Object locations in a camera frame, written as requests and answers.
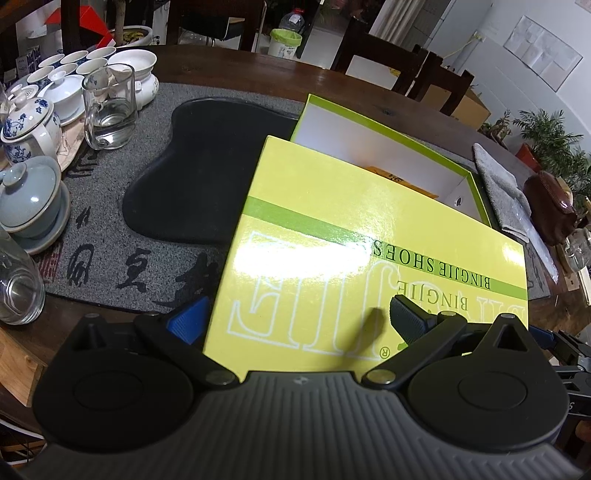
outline plastic bottle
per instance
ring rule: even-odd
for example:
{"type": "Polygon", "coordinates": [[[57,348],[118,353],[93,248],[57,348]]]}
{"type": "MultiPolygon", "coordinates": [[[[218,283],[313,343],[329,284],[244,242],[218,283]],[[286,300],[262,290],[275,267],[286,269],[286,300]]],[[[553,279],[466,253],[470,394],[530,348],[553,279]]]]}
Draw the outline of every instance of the plastic bottle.
{"type": "Polygon", "coordinates": [[[291,30],[293,32],[300,33],[300,31],[304,28],[304,24],[306,23],[302,15],[303,13],[303,9],[294,8],[290,13],[281,19],[279,22],[279,28],[284,28],[285,30],[291,30]]]}

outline flower pot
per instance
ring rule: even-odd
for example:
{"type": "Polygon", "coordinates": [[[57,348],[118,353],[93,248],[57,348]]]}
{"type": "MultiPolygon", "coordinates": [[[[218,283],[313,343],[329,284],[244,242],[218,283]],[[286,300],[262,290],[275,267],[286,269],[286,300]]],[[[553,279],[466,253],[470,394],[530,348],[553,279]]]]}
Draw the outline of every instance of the flower pot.
{"type": "MultiPolygon", "coordinates": [[[[146,47],[152,43],[152,29],[150,27],[146,27],[145,25],[126,25],[123,27],[123,33],[125,32],[132,32],[132,31],[139,31],[144,36],[138,40],[134,40],[130,43],[125,45],[121,45],[116,47],[117,50],[121,50],[123,48],[130,48],[130,47],[146,47]]],[[[115,37],[115,29],[109,30],[109,33],[115,37]]]]}
{"type": "Polygon", "coordinates": [[[530,146],[526,143],[521,144],[521,148],[515,155],[519,158],[525,165],[531,168],[534,172],[539,172],[542,170],[542,165],[538,163],[538,161],[534,158],[534,154],[530,150],[530,146]]]}

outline tea set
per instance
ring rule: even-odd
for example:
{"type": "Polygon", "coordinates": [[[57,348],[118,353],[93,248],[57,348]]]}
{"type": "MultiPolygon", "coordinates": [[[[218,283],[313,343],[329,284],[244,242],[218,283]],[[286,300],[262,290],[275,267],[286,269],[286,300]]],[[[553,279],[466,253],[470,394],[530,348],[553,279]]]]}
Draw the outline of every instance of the tea set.
{"type": "Polygon", "coordinates": [[[0,227],[29,254],[55,242],[70,216],[70,193],[57,162],[62,128],[86,114],[86,139],[96,143],[89,112],[103,105],[88,104],[98,91],[92,89],[100,89],[89,78],[110,75],[115,79],[104,85],[106,97],[121,100],[118,97],[127,90],[135,121],[137,111],[158,93],[158,79],[152,74],[156,59],[147,50],[117,52],[115,47],[56,54],[28,75],[26,85],[20,83],[7,92],[8,114],[0,125],[0,141],[11,166],[0,172],[0,227]],[[129,85],[117,84],[121,69],[133,72],[127,77],[129,85]]]}

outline trash bin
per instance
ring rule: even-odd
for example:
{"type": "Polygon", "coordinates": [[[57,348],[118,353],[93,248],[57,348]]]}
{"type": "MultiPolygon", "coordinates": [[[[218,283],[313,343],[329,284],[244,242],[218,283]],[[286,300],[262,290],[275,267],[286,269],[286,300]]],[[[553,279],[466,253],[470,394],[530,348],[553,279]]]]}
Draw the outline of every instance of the trash bin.
{"type": "Polygon", "coordinates": [[[274,28],[271,30],[269,55],[281,59],[293,59],[300,43],[301,35],[299,33],[283,28],[274,28]]]}

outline gray ribbed surface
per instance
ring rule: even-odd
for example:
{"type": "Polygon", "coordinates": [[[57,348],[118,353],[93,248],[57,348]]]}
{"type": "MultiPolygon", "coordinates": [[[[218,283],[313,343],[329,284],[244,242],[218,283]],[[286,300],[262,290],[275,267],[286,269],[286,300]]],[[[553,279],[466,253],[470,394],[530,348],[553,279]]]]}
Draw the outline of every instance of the gray ribbed surface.
{"type": "Polygon", "coordinates": [[[118,455],[52,445],[22,474],[31,480],[571,480],[581,472],[549,445],[507,455],[450,446],[416,425],[396,395],[367,390],[347,373],[253,373],[237,389],[207,395],[162,442],[118,455]]]}

